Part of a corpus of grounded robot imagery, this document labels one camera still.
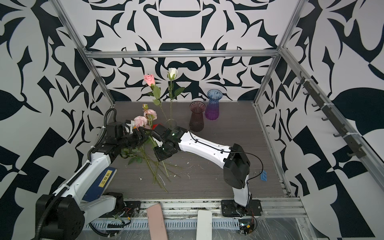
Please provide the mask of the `clear glass vase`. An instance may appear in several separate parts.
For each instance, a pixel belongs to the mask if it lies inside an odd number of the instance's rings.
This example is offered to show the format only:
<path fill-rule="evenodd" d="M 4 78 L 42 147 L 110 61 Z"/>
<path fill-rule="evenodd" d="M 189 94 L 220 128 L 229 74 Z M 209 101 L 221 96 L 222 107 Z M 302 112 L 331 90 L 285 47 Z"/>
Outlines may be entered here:
<path fill-rule="evenodd" d="M 178 126 L 177 121 L 174 119 L 167 120 L 166 125 L 167 125 L 167 128 L 171 130 L 174 130 Z"/>

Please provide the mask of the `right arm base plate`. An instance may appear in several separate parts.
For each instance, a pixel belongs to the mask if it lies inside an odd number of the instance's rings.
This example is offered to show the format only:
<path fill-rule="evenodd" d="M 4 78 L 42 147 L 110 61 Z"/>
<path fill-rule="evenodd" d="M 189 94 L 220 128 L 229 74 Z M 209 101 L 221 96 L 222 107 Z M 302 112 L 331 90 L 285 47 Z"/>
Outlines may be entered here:
<path fill-rule="evenodd" d="M 221 200 L 222 215 L 227 218 L 243 216 L 261 216 L 263 208 L 260 200 L 250 200 L 246 207 L 235 203 L 234 200 Z"/>

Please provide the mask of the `pink rose single stem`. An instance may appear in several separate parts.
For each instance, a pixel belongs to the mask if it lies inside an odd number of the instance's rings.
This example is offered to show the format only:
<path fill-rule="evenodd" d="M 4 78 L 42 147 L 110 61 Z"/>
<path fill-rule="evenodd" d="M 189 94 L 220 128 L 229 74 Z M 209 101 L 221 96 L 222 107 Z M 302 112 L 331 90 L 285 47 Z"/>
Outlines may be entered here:
<path fill-rule="evenodd" d="M 153 100 L 154 104 L 160 107 L 164 117 L 166 118 L 166 120 L 168 120 L 167 115 L 162 107 L 161 89 L 156 85 L 154 75 L 144 75 L 144 81 L 152 90 L 152 96 L 155 98 Z"/>

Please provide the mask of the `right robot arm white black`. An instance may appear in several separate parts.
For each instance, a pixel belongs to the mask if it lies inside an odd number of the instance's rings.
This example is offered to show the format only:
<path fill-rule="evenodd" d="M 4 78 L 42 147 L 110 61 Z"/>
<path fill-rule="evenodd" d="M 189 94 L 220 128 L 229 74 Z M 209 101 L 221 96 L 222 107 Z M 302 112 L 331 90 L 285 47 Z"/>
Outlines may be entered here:
<path fill-rule="evenodd" d="M 247 153 L 238 145 L 225 146 L 205 140 L 191 131 L 181 127 L 174 129 L 156 125 L 151 136 L 161 145 L 154 147 L 158 161 L 164 161 L 178 152 L 185 152 L 204 158 L 223 170 L 224 181 L 231 186 L 235 206 L 240 209 L 248 207 L 252 199 L 249 188 L 251 162 L 248 156 L 259 160 L 262 169 L 264 163 L 257 155 Z"/>

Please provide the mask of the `white rose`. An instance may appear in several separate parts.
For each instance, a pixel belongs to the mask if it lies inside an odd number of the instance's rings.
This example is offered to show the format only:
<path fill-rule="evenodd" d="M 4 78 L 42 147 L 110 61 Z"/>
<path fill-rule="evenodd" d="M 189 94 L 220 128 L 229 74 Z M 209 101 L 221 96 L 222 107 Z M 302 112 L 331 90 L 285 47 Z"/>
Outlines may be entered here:
<path fill-rule="evenodd" d="M 169 68 L 167 78 L 169 79 L 168 92 L 170 98 L 170 118 L 172 119 L 173 101 L 179 96 L 184 90 L 184 87 L 175 89 L 174 81 L 178 76 L 178 70 L 176 68 Z"/>

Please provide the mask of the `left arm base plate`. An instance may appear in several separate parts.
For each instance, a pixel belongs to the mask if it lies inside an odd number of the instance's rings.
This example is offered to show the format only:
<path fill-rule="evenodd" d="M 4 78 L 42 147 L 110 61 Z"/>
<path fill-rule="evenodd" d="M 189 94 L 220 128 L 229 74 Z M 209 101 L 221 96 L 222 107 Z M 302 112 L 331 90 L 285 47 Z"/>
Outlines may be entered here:
<path fill-rule="evenodd" d="M 140 213 L 141 201 L 124 201 L 123 206 L 117 211 L 112 211 L 102 215 L 100 218 L 114 218 L 116 215 L 120 217 L 134 217 Z"/>

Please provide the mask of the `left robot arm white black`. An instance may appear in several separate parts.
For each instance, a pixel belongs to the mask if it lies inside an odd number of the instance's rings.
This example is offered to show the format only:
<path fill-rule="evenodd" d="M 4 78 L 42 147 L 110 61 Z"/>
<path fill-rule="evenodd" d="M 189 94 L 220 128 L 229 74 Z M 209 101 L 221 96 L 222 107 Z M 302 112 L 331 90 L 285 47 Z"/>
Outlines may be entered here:
<path fill-rule="evenodd" d="M 99 139 L 87 153 L 86 163 L 50 195 L 36 202 L 35 239 L 74 240 L 84 226 L 105 215 L 118 215 L 125 203 L 120 193 L 102 194 L 89 201 L 84 196 L 92 186 L 105 184 L 107 169 L 123 149 L 135 149 L 149 138 L 150 129 L 129 127 L 116 121 L 117 110 L 111 108 L 113 121 L 104 123 Z"/>

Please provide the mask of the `pink spray roses stem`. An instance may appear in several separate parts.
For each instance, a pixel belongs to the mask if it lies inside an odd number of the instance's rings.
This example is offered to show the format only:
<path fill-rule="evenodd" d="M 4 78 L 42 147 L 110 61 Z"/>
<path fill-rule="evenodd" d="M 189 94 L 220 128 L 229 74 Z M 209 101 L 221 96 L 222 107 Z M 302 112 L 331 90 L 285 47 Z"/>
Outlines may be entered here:
<path fill-rule="evenodd" d="M 134 128 L 137 129 L 139 127 L 143 127 L 145 129 L 152 130 L 155 126 L 153 121 L 157 119 L 157 113 L 154 110 L 149 109 L 147 104 L 143 104 L 143 110 L 144 113 L 142 116 L 137 116 L 134 118 Z M 160 177 L 160 175 L 158 175 L 159 163 L 151 159 L 149 154 L 146 152 L 144 145 L 132 150 L 132 153 L 132 158 L 134 161 L 138 163 L 141 163 L 142 160 L 146 161 L 148 168 L 153 175 L 153 182 L 155 183 L 158 180 L 157 177 Z"/>

